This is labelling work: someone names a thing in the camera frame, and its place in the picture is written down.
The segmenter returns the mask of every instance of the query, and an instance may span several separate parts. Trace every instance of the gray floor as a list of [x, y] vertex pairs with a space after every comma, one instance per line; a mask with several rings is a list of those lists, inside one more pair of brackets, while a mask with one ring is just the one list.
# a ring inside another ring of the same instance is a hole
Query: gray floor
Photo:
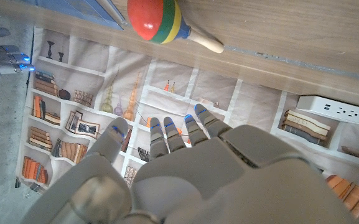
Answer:
[[[17, 45], [30, 55], [33, 27], [0, 15], [0, 27], [11, 31], [0, 44]], [[0, 77], [0, 223], [19, 223], [39, 195], [25, 185], [15, 189], [15, 169], [19, 149], [27, 74]]]

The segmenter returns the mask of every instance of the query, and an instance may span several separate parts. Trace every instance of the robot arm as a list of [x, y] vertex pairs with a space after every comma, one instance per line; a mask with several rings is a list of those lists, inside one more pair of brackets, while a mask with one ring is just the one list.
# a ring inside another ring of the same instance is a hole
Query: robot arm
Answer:
[[202, 105], [185, 117], [191, 148], [170, 118], [151, 120], [151, 161], [131, 193], [111, 167], [126, 133], [114, 120], [79, 165], [40, 198], [23, 223], [352, 223], [297, 150], [252, 126], [232, 129]]

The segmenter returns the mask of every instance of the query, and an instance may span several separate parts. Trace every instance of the white power strip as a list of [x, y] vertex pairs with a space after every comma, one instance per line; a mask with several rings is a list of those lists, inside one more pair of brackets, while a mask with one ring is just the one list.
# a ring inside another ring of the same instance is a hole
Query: white power strip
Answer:
[[320, 96], [301, 96], [297, 109], [337, 121], [359, 124], [359, 106], [341, 103]]

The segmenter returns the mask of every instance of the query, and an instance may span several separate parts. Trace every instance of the maraca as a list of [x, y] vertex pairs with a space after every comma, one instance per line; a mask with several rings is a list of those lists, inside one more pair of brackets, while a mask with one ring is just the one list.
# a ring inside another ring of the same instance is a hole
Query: maraca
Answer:
[[178, 38], [190, 39], [216, 52], [223, 45], [188, 26], [176, 0], [128, 0], [128, 16], [135, 31], [145, 40], [165, 44]]

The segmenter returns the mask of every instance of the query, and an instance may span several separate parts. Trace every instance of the power strip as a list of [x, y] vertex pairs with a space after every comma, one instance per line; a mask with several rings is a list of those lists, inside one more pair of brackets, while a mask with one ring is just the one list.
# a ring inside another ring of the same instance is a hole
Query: power strip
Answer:
[[354, 124], [359, 124], [359, 106], [341, 103], [320, 96], [301, 96], [297, 109]]

